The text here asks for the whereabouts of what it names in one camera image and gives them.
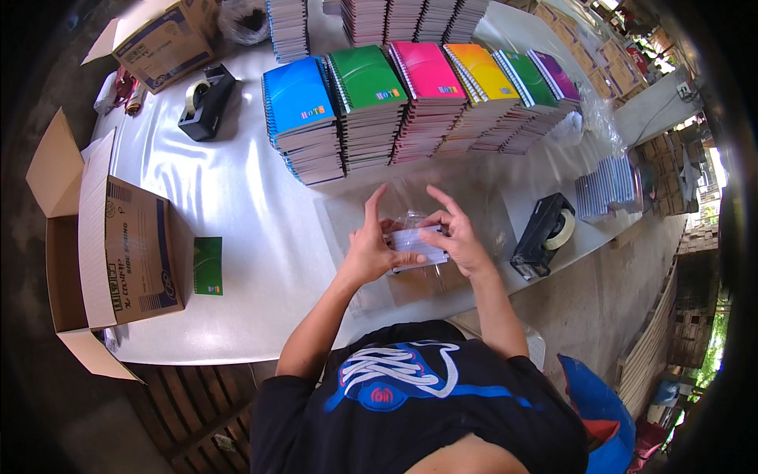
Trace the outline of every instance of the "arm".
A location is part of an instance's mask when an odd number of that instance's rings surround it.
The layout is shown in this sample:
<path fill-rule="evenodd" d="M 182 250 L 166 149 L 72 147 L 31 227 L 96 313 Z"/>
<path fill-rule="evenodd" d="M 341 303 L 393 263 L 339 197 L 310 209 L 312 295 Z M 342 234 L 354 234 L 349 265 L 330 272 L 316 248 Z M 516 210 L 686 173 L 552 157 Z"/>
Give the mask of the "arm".
<path fill-rule="evenodd" d="M 382 233 L 393 223 L 390 219 L 379 221 L 379 199 L 385 191 L 387 185 L 382 184 L 366 202 L 363 227 L 350 234 L 350 250 L 337 276 L 284 344 L 277 363 L 277 376 L 295 375 L 318 380 L 347 305 L 356 291 L 392 267 L 426 260 L 425 256 L 415 252 L 395 252 L 384 242 Z"/>
<path fill-rule="evenodd" d="M 427 192 L 442 203 L 448 212 L 437 211 L 418 226 L 444 224 L 449 229 L 449 237 L 437 232 L 422 231 L 421 238 L 445 249 L 461 273 L 471 281 L 484 343 L 505 359 L 529 356 L 524 330 L 516 318 L 506 288 L 476 237 L 468 216 L 452 197 L 436 187 L 427 186 Z"/>

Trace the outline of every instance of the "green notebook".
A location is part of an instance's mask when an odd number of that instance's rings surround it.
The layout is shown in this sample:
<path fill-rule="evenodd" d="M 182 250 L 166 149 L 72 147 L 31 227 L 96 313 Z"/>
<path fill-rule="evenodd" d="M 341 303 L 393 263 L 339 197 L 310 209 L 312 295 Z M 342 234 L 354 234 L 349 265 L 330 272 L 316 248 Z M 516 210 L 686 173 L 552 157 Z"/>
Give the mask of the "green notebook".
<path fill-rule="evenodd" d="M 195 237 L 193 274 L 196 294 L 224 294 L 221 283 L 221 237 Z"/>
<path fill-rule="evenodd" d="M 518 75 L 535 105 L 558 107 L 553 91 L 527 55 L 500 50 L 497 55 Z"/>
<path fill-rule="evenodd" d="M 341 49 L 328 56 L 350 108 L 408 101 L 379 46 Z"/>

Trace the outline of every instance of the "orange notebook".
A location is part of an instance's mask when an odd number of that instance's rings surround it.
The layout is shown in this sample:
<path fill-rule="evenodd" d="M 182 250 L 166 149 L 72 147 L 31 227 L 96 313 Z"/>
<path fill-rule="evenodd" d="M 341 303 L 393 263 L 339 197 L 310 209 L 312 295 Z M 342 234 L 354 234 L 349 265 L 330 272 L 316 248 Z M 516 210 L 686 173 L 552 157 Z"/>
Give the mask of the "orange notebook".
<path fill-rule="evenodd" d="M 418 97 L 466 99 L 456 73 L 440 47 L 432 42 L 392 42 L 400 73 L 414 99 Z"/>
<path fill-rule="evenodd" d="M 454 61 L 465 67 L 469 78 L 479 85 L 489 100 L 519 98 L 516 88 L 486 49 L 472 44 L 446 44 L 445 50 L 450 53 Z"/>

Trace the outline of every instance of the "shirt graphic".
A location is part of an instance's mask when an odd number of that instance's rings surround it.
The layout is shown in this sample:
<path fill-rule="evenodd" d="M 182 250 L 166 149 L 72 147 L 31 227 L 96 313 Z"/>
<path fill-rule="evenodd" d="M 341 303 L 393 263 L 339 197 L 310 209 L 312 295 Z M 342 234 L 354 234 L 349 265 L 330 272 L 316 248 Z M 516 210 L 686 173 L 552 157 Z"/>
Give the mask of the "shirt graphic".
<path fill-rule="evenodd" d="M 445 366 L 446 378 L 434 372 L 416 347 L 436 346 Z M 528 400 L 516 397 L 500 386 L 460 385 L 458 367 L 451 353 L 460 346 L 439 341 L 365 347 L 348 357 L 337 373 L 337 391 L 324 403 L 324 411 L 334 410 L 343 398 L 358 401 L 365 409 L 390 412 L 400 408 L 410 397 L 445 398 L 458 395 L 479 397 L 513 397 L 522 407 Z"/>

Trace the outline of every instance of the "pink notebook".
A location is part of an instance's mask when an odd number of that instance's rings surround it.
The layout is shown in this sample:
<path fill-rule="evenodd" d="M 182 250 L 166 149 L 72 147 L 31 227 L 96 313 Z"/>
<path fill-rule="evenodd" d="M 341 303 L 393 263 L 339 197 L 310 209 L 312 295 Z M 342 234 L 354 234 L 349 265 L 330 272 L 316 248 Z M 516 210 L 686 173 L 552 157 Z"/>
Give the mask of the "pink notebook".
<path fill-rule="evenodd" d="M 440 47 L 432 42 L 392 42 L 402 69 L 416 97 L 466 99 L 456 73 Z"/>

